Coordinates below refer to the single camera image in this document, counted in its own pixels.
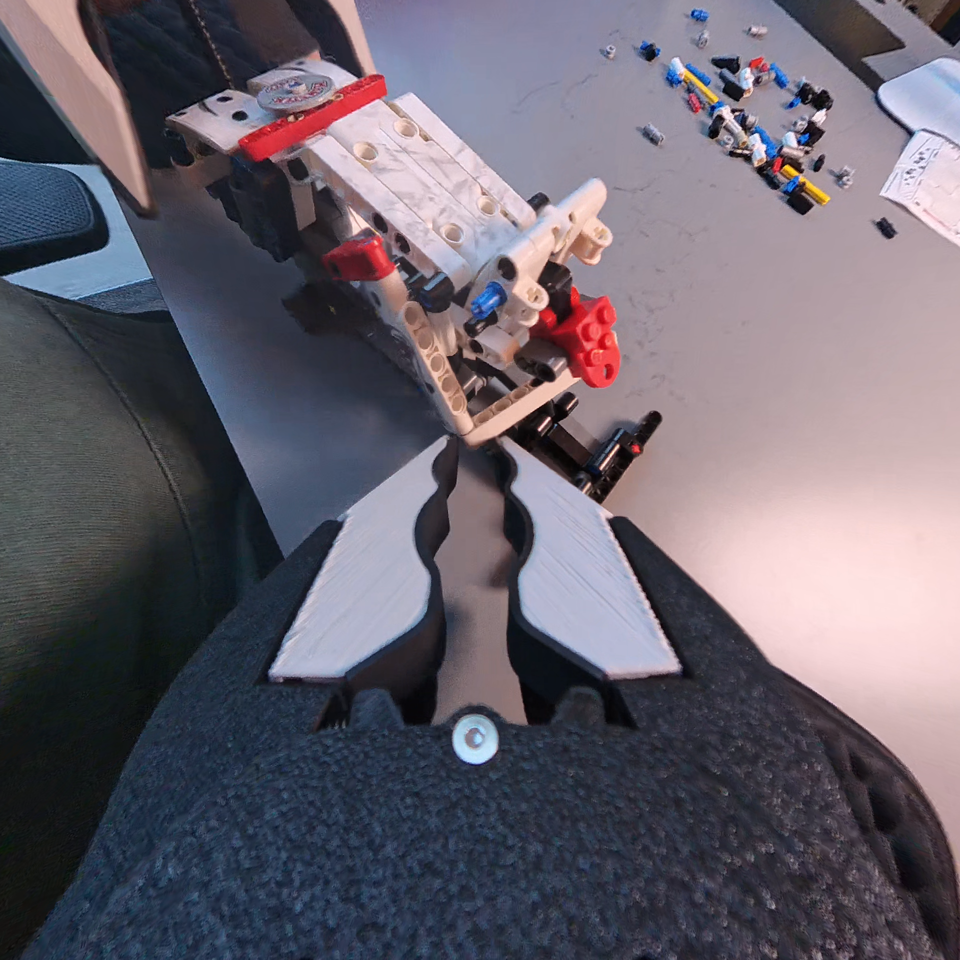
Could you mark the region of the white book stand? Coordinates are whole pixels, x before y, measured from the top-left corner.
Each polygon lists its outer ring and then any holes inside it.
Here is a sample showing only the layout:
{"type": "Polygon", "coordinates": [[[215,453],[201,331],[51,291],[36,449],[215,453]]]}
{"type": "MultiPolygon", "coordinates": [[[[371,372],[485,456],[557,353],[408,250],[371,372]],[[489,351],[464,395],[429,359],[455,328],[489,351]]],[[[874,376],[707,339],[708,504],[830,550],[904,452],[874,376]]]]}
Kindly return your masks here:
{"type": "Polygon", "coordinates": [[[911,134],[928,131],[959,144],[959,61],[939,57],[882,83],[882,110],[911,134]]]}

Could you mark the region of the person's torso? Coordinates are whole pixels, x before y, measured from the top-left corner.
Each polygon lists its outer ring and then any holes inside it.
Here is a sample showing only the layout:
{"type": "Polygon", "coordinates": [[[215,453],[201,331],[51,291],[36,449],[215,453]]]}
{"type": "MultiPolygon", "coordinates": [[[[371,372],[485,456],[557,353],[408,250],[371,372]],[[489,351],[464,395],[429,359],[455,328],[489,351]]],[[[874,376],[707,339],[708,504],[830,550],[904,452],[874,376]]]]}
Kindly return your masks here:
{"type": "Polygon", "coordinates": [[[173,679],[282,559],[173,318],[1,284],[1,951],[173,679]]]}

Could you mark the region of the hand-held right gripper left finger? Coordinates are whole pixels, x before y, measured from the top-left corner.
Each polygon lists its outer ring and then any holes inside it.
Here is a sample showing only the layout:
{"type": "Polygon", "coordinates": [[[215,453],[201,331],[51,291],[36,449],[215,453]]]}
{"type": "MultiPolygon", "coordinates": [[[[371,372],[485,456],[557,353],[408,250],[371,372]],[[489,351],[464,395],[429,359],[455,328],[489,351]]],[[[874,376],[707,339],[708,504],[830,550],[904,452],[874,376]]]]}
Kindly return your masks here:
{"type": "Polygon", "coordinates": [[[451,440],[439,438],[340,517],[270,665],[272,682],[419,684],[444,654],[436,554],[450,533],[451,440]]]}

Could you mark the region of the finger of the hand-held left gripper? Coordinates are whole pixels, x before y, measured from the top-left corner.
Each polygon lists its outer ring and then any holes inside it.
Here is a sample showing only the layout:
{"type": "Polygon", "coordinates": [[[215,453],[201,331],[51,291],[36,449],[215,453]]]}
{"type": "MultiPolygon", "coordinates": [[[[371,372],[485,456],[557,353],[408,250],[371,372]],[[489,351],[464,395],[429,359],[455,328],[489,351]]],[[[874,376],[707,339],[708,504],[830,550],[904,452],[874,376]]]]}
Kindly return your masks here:
{"type": "Polygon", "coordinates": [[[149,165],[94,2],[3,1],[2,40],[134,211],[151,210],[149,165]]]}
{"type": "Polygon", "coordinates": [[[355,1],[294,1],[293,13],[321,57],[348,73],[376,73],[355,1]]]}

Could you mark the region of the brick-built truck model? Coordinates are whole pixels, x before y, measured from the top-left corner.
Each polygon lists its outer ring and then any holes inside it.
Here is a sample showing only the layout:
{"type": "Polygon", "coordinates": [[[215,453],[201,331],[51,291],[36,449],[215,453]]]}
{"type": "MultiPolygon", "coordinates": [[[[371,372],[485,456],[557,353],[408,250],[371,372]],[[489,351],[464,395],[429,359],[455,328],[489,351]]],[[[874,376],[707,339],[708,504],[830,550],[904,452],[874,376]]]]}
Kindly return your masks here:
{"type": "Polygon", "coordinates": [[[417,96],[317,53],[174,112],[164,138],[253,246],[301,270],[302,326],[354,325],[471,448],[507,436],[601,503],[661,424],[565,425],[574,388],[621,366],[615,306],[571,271],[613,241],[600,179],[524,199],[417,96]]]}

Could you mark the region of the sticker sheet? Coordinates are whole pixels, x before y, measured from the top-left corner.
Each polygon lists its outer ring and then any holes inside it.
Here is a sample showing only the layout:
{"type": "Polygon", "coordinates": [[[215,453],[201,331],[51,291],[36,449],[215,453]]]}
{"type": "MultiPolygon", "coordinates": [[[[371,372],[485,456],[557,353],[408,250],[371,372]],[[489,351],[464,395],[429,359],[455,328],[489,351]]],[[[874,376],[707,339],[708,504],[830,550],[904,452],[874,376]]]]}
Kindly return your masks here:
{"type": "Polygon", "coordinates": [[[959,146],[916,131],[879,193],[955,246],[959,245],[959,146]]]}

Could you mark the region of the pile of small brick pieces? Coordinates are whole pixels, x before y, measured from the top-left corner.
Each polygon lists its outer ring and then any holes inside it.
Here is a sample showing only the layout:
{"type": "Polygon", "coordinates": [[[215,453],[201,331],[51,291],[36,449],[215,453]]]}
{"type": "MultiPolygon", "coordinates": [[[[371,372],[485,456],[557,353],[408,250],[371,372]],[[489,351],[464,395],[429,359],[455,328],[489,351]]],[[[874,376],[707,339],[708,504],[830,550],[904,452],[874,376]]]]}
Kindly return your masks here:
{"type": "Polygon", "coordinates": [[[643,159],[664,155],[687,181],[700,161],[727,157],[807,215],[853,171],[842,168],[829,189],[817,182],[834,98],[785,69],[761,11],[761,2],[630,2],[633,33],[612,30],[597,55],[610,64],[609,100],[627,112],[643,159]],[[646,124],[663,132],[661,147],[643,136],[646,124]]]}

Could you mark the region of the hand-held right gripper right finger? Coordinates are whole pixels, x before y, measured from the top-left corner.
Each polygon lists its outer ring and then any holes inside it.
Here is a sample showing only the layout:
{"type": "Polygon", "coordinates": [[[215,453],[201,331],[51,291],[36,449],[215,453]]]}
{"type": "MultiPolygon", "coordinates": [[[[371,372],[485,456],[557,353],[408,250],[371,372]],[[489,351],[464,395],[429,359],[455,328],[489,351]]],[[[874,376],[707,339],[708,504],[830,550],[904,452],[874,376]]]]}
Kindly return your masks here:
{"type": "Polygon", "coordinates": [[[611,526],[560,474],[505,442],[520,514],[520,623],[598,679],[675,676],[681,662],[611,526]]]}

